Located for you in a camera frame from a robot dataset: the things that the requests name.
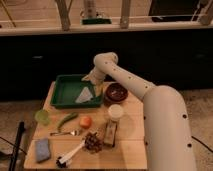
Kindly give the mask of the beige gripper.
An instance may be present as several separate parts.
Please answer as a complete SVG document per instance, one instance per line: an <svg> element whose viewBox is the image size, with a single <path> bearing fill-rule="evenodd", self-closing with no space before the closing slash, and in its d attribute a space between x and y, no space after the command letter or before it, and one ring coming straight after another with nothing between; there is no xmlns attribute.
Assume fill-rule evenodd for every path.
<svg viewBox="0 0 213 171"><path fill-rule="evenodd" d="M106 77L106 74L99 70L97 67L94 67L89 74L82 78L82 81L90 81L94 86L95 95L100 96L103 91L103 85Z"/></svg>

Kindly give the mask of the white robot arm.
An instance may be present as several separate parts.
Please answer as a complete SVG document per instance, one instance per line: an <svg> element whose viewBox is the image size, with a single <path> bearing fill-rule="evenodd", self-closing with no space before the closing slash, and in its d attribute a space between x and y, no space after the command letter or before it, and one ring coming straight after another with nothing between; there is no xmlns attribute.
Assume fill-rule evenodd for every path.
<svg viewBox="0 0 213 171"><path fill-rule="evenodd" d="M97 54L84 77L97 93L109 75L143 103L144 144L149 171L197 171L188 113L182 95L118 66L114 52Z"/></svg>

